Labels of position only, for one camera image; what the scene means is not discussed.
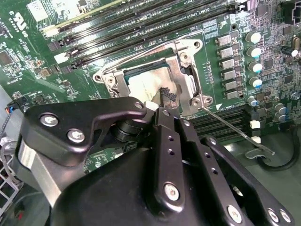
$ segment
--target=electrolytic capacitor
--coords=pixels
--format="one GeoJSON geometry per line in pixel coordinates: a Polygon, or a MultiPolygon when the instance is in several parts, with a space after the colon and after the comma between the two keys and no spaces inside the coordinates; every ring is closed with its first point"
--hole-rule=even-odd
{"type": "Polygon", "coordinates": [[[276,113],[275,114],[275,119],[279,122],[286,122],[287,120],[287,116],[285,114],[279,114],[279,113],[276,113]]]}
{"type": "Polygon", "coordinates": [[[248,48],[248,50],[246,51],[246,54],[249,57],[254,57],[254,58],[258,58],[261,55],[261,49],[257,48],[256,46],[251,46],[250,48],[248,48]]]}
{"type": "Polygon", "coordinates": [[[275,111],[278,112],[279,114],[286,114],[287,108],[284,107],[282,103],[279,103],[275,106],[275,111]]]}
{"type": "Polygon", "coordinates": [[[255,99],[255,97],[253,96],[249,96],[248,98],[248,104],[251,106],[251,107],[256,107],[258,105],[258,102],[257,100],[255,99]]]}
{"type": "Polygon", "coordinates": [[[252,72],[259,73],[262,71],[262,65],[256,61],[252,61],[249,64],[248,69],[252,72]]]}
{"type": "Polygon", "coordinates": [[[290,57],[296,57],[299,53],[298,50],[293,49],[293,48],[288,47],[288,46],[283,46],[281,48],[281,52],[285,55],[290,56],[290,57]]]}
{"type": "Polygon", "coordinates": [[[258,43],[261,39],[261,34],[258,32],[249,32],[246,34],[246,41],[252,43],[258,43]]]}
{"type": "Polygon", "coordinates": [[[254,88],[259,88],[262,85],[262,80],[257,77],[252,77],[249,81],[249,84],[254,88]]]}

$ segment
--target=motherboard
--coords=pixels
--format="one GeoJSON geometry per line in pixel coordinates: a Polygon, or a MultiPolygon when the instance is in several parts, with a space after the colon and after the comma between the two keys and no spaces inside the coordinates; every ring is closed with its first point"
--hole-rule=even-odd
{"type": "Polygon", "coordinates": [[[199,136],[300,123],[301,1],[2,0],[0,85],[30,106],[162,87],[199,136]]]}

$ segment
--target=black plastic part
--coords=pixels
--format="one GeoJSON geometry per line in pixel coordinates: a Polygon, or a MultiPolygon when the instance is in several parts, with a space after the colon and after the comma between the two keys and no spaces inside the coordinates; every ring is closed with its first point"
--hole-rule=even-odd
{"type": "Polygon", "coordinates": [[[94,144],[94,131],[101,131],[96,143],[101,144],[113,123],[143,118],[146,113],[143,104],[133,97],[34,106],[26,111],[20,134],[35,151],[58,164],[75,166],[85,160],[94,144]],[[40,122],[48,114],[59,120],[58,125],[47,127],[40,122]],[[71,129],[81,130],[85,140],[79,144],[70,141],[67,133],[71,129]]]}
{"type": "Polygon", "coordinates": [[[183,165],[184,210],[164,220],[148,210],[153,163],[150,149],[136,149],[76,181],[57,200],[51,226],[209,226],[196,198],[195,168],[188,165],[183,165]]]}
{"type": "Polygon", "coordinates": [[[214,137],[207,136],[201,140],[201,143],[211,148],[219,165],[223,166],[223,174],[228,175],[227,182],[237,187],[243,194],[244,208],[250,220],[256,226],[274,226],[275,222],[268,214],[268,209],[271,208],[277,211],[279,218],[277,225],[295,225],[294,218],[288,210],[224,146],[218,143],[214,145],[211,138],[214,137]],[[288,214],[291,223],[281,217],[280,210],[288,214]]]}

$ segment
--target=surface-mount component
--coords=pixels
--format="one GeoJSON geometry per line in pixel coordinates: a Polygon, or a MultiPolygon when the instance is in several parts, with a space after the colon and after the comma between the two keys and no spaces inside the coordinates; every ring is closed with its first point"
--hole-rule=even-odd
{"type": "Polygon", "coordinates": [[[262,71],[262,64],[256,62],[256,61],[252,61],[249,66],[248,66],[248,69],[252,72],[255,72],[255,73],[259,73],[262,71]]]}
{"type": "Polygon", "coordinates": [[[11,63],[13,63],[13,60],[10,58],[8,53],[6,51],[0,52],[0,65],[4,67],[11,63]]]}
{"type": "Polygon", "coordinates": [[[222,66],[222,69],[234,67],[235,66],[234,60],[230,59],[230,60],[222,61],[221,66],[222,66]]]}
{"type": "Polygon", "coordinates": [[[246,41],[252,43],[258,43],[261,39],[261,34],[259,32],[249,32],[246,35],[246,41]]]}
{"type": "Polygon", "coordinates": [[[228,100],[238,98],[238,92],[237,91],[232,91],[232,92],[226,93],[226,98],[228,100]]]}

